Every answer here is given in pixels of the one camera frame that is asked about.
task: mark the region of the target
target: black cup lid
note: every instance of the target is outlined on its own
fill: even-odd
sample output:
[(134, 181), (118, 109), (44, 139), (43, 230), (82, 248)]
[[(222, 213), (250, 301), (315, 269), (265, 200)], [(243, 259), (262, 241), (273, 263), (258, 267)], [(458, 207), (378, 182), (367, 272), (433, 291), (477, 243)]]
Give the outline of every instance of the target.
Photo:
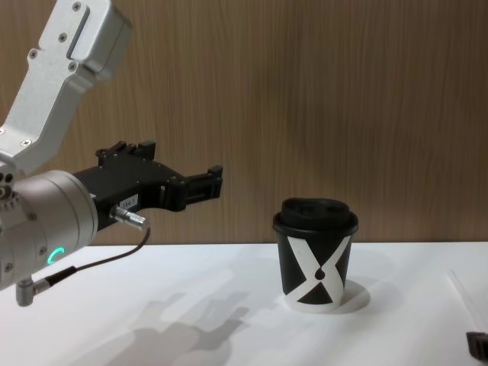
[(327, 198), (289, 198), (283, 202), (281, 224), (300, 230), (336, 230), (351, 221), (344, 202)]

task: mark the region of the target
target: wood grain panel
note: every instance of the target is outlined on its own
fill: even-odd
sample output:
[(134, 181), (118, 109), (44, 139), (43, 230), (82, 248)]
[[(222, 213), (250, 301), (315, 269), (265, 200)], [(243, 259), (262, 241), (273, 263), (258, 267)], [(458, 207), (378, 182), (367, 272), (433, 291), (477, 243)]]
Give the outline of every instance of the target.
[[(223, 164), (219, 201), (148, 213), (153, 243), (273, 240), (290, 196), (346, 201), (360, 240), (488, 239), (486, 0), (114, 2), (127, 58), (43, 169), (147, 139), (185, 174)], [(52, 6), (0, 2), (0, 120)]]

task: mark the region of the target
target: cable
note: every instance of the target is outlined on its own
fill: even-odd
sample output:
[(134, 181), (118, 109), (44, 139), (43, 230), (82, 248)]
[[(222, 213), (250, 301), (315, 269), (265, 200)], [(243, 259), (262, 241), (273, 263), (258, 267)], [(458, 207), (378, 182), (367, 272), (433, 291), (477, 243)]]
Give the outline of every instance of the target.
[(130, 250), (129, 252), (116, 255), (114, 257), (102, 259), (101, 261), (89, 263), (87, 265), (82, 265), (81, 267), (78, 267), (77, 270), (78, 271), (83, 271), (84, 269), (92, 268), (92, 267), (95, 267), (97, 265), (103, 265), (105, 263), (112, 262), (112, 261), (117, 261), (118, 259), (121, 259), (123, 257), (127, 257), (128, 255), (131, 255), (131, 254), (137, 252), (139, 249), (141, 249), (143, 246), (145, 246), (145, 244), (149, 240), (150, 235), (151, 235), (151, 228), (148, 227), (147, 230), (146, 230), (146, 235), (143, 237), (143, 239), (141, 240), (140, 244), (138, 246), (136, 246), (134, 249)]
[(43, 291), (44, 291), (47, 288), (50, 288), (50, 287), (54, 286), (55, 284), (61, 282), (62, 280), (66, 280), (69, 276), (75, 274), (76, 272), (83, 271), (83, 270), (88, 269), (88, 268), (93, 268), (93, 267), (95, 267), (97, 265), (103, 265), (105, 263), (112, 262), (112, 261), (116, 261), (118, 259), (127, 257), (128, 255), (131, 255), (131, 254), (137, 252), (143, 246), (145, 246), (145, 244), (149, 240), (149, 237), (150, 236), (151, 236), (151, 228), (148, 227), (147, 230), (146, 230), (146, 235), (144, 235), (144, 237), (141, 240), (141, 242), (139, 243), (139, 245), (136, 246), (134, 249), (131, 249), (129, 252), (125, 252), (123, 254), (119, 254), (119, 255), (116, 255), (116, 256), (113, 256), (113, 257), (110, 257), (110, 258), (102, 259), (101, 261), (96, 261), (96, 262), (93, 262), (93, 263), (88, 263), (87, 265), (82, 265), (81, 267), (78, 267), (78, 268), (75, 267), (75, 266), (71, 266), (71, 267), (65, 268), (62, 271), (59, 271), (59, 272), (57, 272), (55, 274), (52, 274), (51, 276), (47, 276), (44, 279), (37, 281), (36, 284), (40, 284), (43, 281), (47, 281), (47, 283), (49, 284), (49, 287), (44, 288), (43, 289)]

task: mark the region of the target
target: white table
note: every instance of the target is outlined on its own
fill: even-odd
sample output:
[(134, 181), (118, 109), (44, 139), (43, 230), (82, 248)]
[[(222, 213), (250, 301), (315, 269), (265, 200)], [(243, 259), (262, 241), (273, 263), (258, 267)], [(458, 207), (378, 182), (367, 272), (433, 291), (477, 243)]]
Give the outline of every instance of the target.
[[(40, 275), (127, 249), (85, 248)], [(0, 364), (479, 365), (448, 272), (486, 310), (487, 261), (486, 243), (354, 244), (345, 304), (316, 315), (284, 304), (276, 245), (148, 246), (32, 307), (1, 292)]]

